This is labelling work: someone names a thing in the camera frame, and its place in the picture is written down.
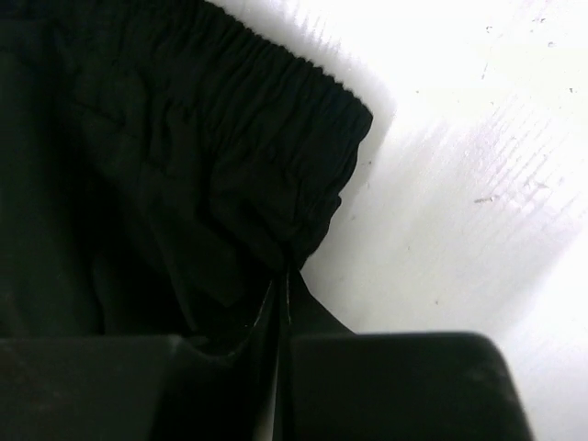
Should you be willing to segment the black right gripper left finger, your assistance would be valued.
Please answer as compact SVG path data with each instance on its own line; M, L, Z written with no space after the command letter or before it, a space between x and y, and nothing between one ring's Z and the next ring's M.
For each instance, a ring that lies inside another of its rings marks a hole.
M273 374L276 284L218 342L1 333L4 440L252 440Z

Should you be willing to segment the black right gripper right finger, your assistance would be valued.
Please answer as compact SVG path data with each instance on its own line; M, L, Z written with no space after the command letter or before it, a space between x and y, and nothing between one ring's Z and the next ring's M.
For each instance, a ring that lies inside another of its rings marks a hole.
M481 334L356 334L290 269L277 283L278 440L529 440L508 366Z

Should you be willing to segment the black trousers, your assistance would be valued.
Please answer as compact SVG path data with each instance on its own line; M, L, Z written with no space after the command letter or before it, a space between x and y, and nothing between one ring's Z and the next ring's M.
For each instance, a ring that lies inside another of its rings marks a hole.
M206 1L4 1L2 336L238 350L328 232L372 119Z

